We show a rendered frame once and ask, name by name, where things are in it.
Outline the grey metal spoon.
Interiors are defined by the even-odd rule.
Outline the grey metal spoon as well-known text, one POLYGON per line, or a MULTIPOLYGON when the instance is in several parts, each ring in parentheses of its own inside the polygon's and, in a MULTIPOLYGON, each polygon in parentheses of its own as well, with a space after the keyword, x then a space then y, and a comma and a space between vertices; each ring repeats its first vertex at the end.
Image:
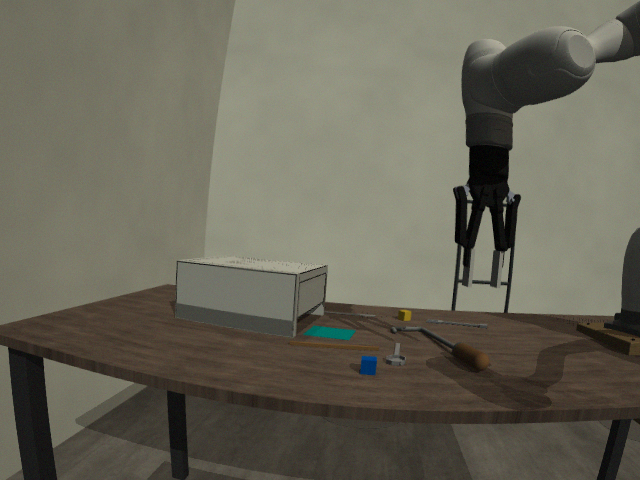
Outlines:
POLYGON ((406 357, 399 355, 399 350, 400 350, 400 343, 396 343, 395 354, 387 356, 386 358, 387 364, 394 365, 394 366, 405 365, 406 357))

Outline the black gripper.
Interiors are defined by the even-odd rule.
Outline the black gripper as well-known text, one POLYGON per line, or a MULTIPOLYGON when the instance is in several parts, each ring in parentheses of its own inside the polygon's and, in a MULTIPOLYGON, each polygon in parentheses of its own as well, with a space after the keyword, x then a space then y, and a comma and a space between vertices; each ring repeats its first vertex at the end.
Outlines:
POLYGON ((453 188, 456 199, 455 242, 464 247, 463 286, 472 287, 475 260, 475 249, 473 248, 482 214, 487 206, 492 216, 496 249, 493 250, 490 286, 500 288, 504 253, 509 248, 513 248, 515 244, 517 211, 521 200, 519 194, 514 194, 509 190, 508 176, 508 149, 493 145, 475 145, 469 148, 469 180, 467 185, 453 188), (468 191, 473 202, 467 227, 468 191), (506 197, 504 229, 503 201, 506 197))

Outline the teal square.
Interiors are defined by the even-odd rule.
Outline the teal square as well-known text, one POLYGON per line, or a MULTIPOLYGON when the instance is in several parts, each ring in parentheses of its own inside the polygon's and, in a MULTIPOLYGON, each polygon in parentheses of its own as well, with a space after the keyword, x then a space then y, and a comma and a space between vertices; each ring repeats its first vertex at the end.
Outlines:
POLYGON ((303 335, 350 340, 356 330, 313 326, 303 335))

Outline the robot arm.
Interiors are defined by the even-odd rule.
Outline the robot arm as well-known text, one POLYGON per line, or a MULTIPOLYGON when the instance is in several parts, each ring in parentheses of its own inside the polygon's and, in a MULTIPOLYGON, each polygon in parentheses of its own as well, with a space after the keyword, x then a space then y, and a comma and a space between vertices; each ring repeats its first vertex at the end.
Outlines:
MULTIPOLYGON (((634 56, 640 56, 640 1, 587 36, 574 28, 556 26, 507 48, 493 39, 473 42, 464 56, 461 80, 466 145, 493 145, 510 151, 513 113, 578 90, 589 80, 596 63, 634 56)), ((615 320, 605 322, 604 328, 640 337, 640 227, 626 248, 621 295, 621 313, 615 313, 615 320)))

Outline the steel hook with wooden handle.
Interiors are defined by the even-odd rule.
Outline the steel hook with wooden handle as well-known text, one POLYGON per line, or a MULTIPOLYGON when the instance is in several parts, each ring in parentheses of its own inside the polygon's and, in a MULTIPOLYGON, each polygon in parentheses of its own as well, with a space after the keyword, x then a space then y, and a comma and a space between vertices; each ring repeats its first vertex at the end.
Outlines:
POLYGON ((462 362, 466 363, 467 365, 471 366, 472 368, 478 370, 478 371, 483 371, 485 370, 490 363, 489 357, 463 343, 463 342, 458 342, 456 344, 451 343, 450 341, 438 336, 437 334, 427 330, 426 328, 423 327, 391 327, 391 332, 396 333, 397 331, 420 331, 423 332, 425 334, 427 334, 428 336, 434 338, 435 340, 441 342, 442 344, 446 345, 447 347, 452 349, 452 354, 454 357, 456 357, 457 359, 461 360, 462 362), (397 329, 397 330, 396 330, 397 329))

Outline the blue cube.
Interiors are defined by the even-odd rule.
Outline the blue cube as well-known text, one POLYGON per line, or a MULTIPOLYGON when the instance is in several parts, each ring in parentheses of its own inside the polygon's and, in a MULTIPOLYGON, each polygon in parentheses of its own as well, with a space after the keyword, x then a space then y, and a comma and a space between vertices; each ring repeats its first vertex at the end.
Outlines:
POLYGON ((360 374, 375 375, 377 357, 362 356, 360 374))

